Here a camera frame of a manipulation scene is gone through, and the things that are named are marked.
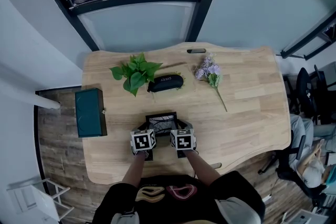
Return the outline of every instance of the wooden desk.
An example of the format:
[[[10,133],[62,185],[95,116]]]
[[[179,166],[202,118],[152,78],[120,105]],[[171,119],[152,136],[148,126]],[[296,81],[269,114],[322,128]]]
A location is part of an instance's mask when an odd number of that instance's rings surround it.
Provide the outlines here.
[[[221,163],[223,174],[260,153],[282,150],[290,144],[290,121],[282,76],[269,47],[236,50],[209,43],[182,43],[145,53],[147,61],[164,66],[186,62],[191,70],[204,54],[188,54],[187,49],[205,48],[216,53],[222,68],[219,92],[195,79],[195,90],[173,99],[155,99],[141,87],[136,98],[124,91],[123,81],[114,80],[109,68],[129,61],[130,54],[92,52],[86,59],[82,88],[103,90],[108,135],[83,139],[88,176],[98,184],[122,180],[133,155],[130,131],[145,122],[145,116],[177,112],[177,117],[193,124],[197,150],[209,164]],[[187,159],[177,159],[169,137],[159,137],[154,161],[146,162],[143,177],[163,174],[192,174]]]

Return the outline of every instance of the green leaf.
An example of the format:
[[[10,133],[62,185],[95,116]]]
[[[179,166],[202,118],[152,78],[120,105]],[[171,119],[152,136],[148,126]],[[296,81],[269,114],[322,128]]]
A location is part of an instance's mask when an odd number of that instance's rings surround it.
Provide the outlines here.
[[[135,70],[135,69],[137,68],[137,64],[134,63],[134,62],[129,62],[129,63],[128,63],[128,66],[129,66],[130,69],[132,69],[132,70]]]
[[[143,86],[146,82],[146,79],[139,72],[134,73],[131,76],[131,91]]]
[[[148,79],[149,79],[151,82],[154,82],[154,75],[148,76]]]
[[[223,77],[222,75],[217,75],[215,86],[218,87],[218,85],[222,82]]]
[[[161,65],[162,65],[162,63],[142,62],[140,64],[140,70],[141,71],[146,70],[148,76],[152,76],[160,68]]]
[[[145,78],[145,82],[148,82],[148,74],[146,73],[146,71],[144,71],[141,75]]]
[[[124,89],[128,92],[131,91],[130,79],[126,79],[123,85]]]
[[[131,91],[131,93],[136,97],[137,95],[137,92],[138,92],[138,88],[134,89],[133,91]]]
[[[135,56],[134,55],[130,55],[130,62],[134,62],[135,63]]]
[[[133,74],[132,69],[130,69],[128,66],[121,64],[122,73],[126,78],[130,78]]]
[[[114,79],[116,80],[122,79],[123,71],[120,67],[113,67],[113,68],[110,68],[110,70],[112,71],[112,75]]]
[[[140,53],[140,54],[136,57],[135,60],[136,60],[138,63],[146,62],[146,60],[145,60],[145,54],[143,54],[143,52]]]
[[[208,76],[208,80],[209,80],[209,84],[212,88],[215,88],[216,87],[216,78],[217,78],[217,75],[216,74],[210,74]]]

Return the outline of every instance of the flower stem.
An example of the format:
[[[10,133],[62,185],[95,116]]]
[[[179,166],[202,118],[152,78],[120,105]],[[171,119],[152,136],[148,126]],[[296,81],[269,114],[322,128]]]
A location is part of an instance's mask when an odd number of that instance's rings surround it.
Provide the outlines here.
[[[221,95],[220,95],[220,93],[219,93],[219,91],[218,91],[218,87],[215,87],[215,89],[216,89],[216,92],[217,92],[217,94],[218,94],[220,100],[221,100],[222,103],[223,103],[223,106],[224,106],[224,108],[225,108],[225,111],[227,112],[227,109],[226,109],[226,106],[225,106],[225,104],[224,104],[224,101],[223,101],[223,99],[222,99],[222,97],[221,97]]]

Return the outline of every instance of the black chair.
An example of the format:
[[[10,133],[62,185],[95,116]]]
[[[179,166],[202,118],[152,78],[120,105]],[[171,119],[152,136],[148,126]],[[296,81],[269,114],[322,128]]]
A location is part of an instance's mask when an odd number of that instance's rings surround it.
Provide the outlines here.
[[[291,131],[291,141],[293,141],[293,131]],[[258,171],[258,174],[265,173],[275,162],[279,160],[279,166],[276,169],[278,177],[282,180],[288,180],[295,182],[301,190],[313,201],[313,205],[318,206],[324,202],[326,199],[326,195],[321,193],[326,186],[320,185],[316,188],[308,188],[305,183],[301,180],[297,172],[295,172],[289,166],[289,155],[290,154],[297,154],[296,159],[300,159],[302,155],[302,151],[304,148],[304,143],[306,141],[306,136],[304,135],[301,138],[299,147],[291,148],[292,142],[290,143],[289,147],[285,148],[282,151],[275,151],[275,156],[272,158],[271,162],[266,166],[265,169],[261,169]]]
[[[321,124],[330,124],[336,122],[336,91],[329,91],[328,88],[335,85],[332,83],[327,85],[324,72],[319,71],[314,65],[315,74],[317,77],[316,89],[314,89],[314,96],[318,107],[318,114]]]
[[[305,68],[301,68],[296,82],[295,96],[299,99],[300,111],[307,118],[312,118],[318,124],[330,124],[336,122],[336,91],[328,91],[333,86],[327,85],[324,73],[316,66],[315,73],[311,76]],[[317,77],[317,86],[313,87],[311,79]]]
[[[289,111],[291,111],[293,114],[299,115],[300,114],[300,108],[298,104],[298,99],[296,95],[296,91],[293,89],[290,79],[287,75],[282,76],[284,79],[284,83],[286,82],[288,85],[289,94],[287,93],[287,98],[289,101]]]

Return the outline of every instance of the green box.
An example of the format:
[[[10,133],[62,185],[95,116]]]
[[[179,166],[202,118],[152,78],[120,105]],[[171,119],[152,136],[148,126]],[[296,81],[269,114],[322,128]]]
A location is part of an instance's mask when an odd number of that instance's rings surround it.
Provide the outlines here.
[[[103,92],[97,88],[75,93],[78,137],[107,135]]]

